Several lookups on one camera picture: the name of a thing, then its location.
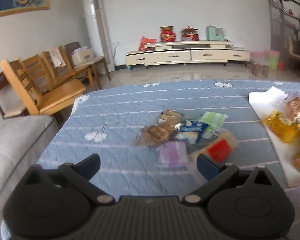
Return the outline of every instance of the cardboard box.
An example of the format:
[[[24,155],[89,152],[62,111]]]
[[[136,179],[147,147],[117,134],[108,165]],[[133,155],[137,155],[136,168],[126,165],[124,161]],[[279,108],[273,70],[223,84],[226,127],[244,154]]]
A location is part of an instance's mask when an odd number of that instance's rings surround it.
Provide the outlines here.
[[[79,51],[77,53],[72,53],[72,61],[74,65],[81,64],[89,59],[94,58],[93,50],[92,49],[85,49],[83,51]]]
[[[78,53],[79,51],[84,51],[84,50],[86,50],[86,49],[88,49],[88,46],[84,46],[84,47],[75,49],[75,50],[73,51],[73,53]]]

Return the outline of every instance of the blue snack wrapper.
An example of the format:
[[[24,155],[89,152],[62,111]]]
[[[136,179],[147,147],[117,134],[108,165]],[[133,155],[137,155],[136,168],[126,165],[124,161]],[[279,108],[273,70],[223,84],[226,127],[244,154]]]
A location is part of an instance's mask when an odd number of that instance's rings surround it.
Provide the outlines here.
[[[186,141],[191,144],[196,144],[202,135],[202,133],[209,127],[208,124],[198,121],[186,121],[186,124],[176,127],[179,133],[176,135],[176,139],[180,141]]]

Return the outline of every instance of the red jar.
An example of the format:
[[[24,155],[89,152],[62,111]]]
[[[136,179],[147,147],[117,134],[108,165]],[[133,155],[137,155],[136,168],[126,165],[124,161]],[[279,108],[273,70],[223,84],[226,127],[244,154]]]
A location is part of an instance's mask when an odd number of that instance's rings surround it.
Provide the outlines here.
[[[176,40],[176,34],[173,32],[173,26],[160,27],[162,32],[160,33],[160,39],[162,42],[174,42]]]

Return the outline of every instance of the pink basket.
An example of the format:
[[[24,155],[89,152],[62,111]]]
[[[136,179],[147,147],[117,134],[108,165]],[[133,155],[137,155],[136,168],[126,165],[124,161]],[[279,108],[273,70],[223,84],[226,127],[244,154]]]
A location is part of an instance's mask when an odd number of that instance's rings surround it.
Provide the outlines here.
[[[275,50],[266,50],[265,54],[271,57],[279,57],[280,56],[280,52],[275,51]]]
[[[250,53],[251,58],[263,58],[264,52],[253,51]]]

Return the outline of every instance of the white air conditioner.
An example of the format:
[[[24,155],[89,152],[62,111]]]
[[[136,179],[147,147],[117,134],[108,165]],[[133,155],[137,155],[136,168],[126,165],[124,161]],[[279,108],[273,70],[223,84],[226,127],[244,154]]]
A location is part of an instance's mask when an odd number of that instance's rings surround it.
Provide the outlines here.
[[[105,14],[101,0],[83,0],[89,39],[95,57],[105,56],[109,72],[114,71],[114,61]],[[98,66],[100,74],[106,73],[103,66]]]

